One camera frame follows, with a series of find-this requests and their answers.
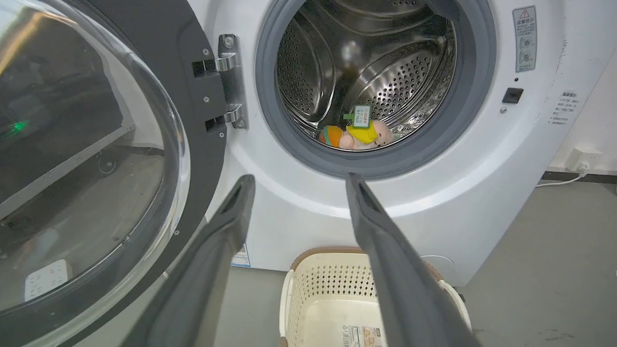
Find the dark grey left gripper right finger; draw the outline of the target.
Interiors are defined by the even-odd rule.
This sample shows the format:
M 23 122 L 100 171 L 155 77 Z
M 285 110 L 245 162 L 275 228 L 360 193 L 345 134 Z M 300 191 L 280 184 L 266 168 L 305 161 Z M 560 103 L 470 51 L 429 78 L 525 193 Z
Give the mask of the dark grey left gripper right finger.
M 356 242 L 368 255 L 390 347 L 479 347 L 425 262 L 356 173 L 346 178 Z

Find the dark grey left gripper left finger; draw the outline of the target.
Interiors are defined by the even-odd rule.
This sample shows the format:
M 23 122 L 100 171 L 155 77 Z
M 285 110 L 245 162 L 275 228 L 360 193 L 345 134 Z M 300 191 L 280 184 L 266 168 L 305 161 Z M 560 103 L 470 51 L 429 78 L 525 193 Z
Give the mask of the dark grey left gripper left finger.
M 197 233 L 122 343 L 124 347 L 193 347 L 201 329 L 213 345 L 231 262 L 247 239 L 255 199 L 242 175 Z

